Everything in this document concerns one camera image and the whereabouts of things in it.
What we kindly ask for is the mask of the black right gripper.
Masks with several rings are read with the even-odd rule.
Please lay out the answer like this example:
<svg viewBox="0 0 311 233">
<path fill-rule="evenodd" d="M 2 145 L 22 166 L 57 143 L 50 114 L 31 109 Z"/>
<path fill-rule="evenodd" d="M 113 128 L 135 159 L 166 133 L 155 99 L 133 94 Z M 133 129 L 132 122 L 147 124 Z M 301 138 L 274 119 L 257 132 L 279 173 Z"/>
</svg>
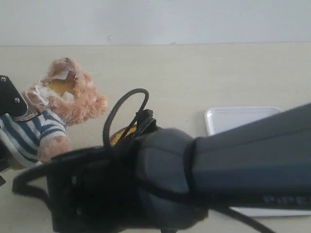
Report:
<svg viewBox="0 0 311 233">
<path fill-rule="evenodd" d="M 104 148 L 55 158 L 46 176 L 56 233 L 118 233 L 145 227 L 132 175 L 111 162 Z"/>
</svg>

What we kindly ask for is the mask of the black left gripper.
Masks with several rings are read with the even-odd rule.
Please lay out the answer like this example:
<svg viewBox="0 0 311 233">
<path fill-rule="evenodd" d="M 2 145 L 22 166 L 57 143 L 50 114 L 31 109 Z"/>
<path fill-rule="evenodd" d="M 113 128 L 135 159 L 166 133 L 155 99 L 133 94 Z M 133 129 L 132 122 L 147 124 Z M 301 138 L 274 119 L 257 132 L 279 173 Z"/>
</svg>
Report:
<svg viewBox="0 0 311 233">
<path fill-rule="evenodd" d="M 10 115 L 14 120 L 21 120 L 28 112 L 28 104 L 24 97 L 16 89 L 10 78 L 6 75 L 0 76 L 0 115 Z M 0 144 L 0 173 L 9 168 L 9 150 Z"/>
</svg>

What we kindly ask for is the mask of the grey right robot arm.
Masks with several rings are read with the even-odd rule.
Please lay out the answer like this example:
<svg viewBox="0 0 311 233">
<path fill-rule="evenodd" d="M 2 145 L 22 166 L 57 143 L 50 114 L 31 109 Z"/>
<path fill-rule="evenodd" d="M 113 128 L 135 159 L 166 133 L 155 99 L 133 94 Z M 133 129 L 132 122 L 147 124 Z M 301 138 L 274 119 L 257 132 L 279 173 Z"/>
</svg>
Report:
<svg viewBox="0 0 311 233">
<path fill-rule="evenodd" d="M 124 149 L 78 150 L 48 176 L 58 233 L 182 230 L 209 210 L 311 208 L 309 104 L 210 137 L 159 129 Z"/>
</svg>

